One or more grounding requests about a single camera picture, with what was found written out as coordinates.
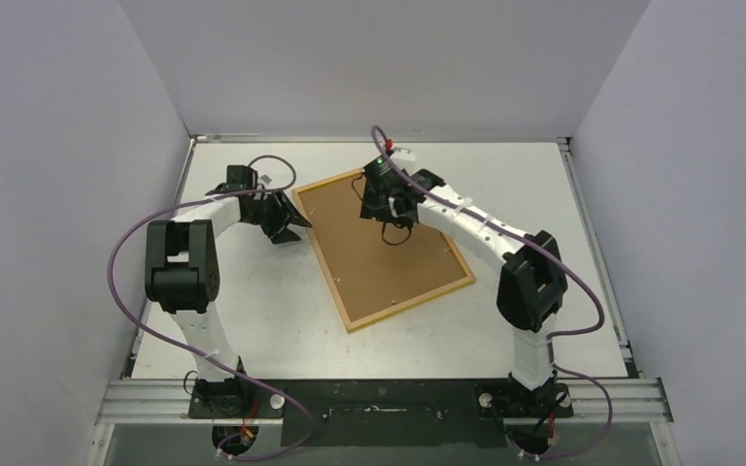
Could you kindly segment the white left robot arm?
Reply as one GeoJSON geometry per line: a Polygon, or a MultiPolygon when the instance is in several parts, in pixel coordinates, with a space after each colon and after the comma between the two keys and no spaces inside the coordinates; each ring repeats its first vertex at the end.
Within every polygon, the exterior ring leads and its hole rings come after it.
{"type": "Polygon", "coordinates": [[[230,418],[249,414],[257,404],[216,309],[216,239],[237,223],[258,226],[274,245],[300,241],[291,228],[312,225],[284,192],[267,191],[253,165],[230,165],[205,204],[148,224],[145,254],[146,295],[179,325],[196,363],[194,406],[230,418]]]}

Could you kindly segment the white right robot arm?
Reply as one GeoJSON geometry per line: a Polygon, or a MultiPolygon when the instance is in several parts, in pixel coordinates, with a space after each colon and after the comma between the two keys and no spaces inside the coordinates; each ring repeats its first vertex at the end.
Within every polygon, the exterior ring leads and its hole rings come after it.
{"type": "Polygon", "coordinates": [[[496,306],[514,331],[510,402],[522,416],[537,415],[549,403],[545,384],[554,370],[547,336],[567,290],[565,273],[541,253],[558,256],[556,239],[496,221],[426,169],[408,175],[378,157],[364,166],[363,177],[361,217],[398,228],[433,228],[497,272],[496,306]]]}

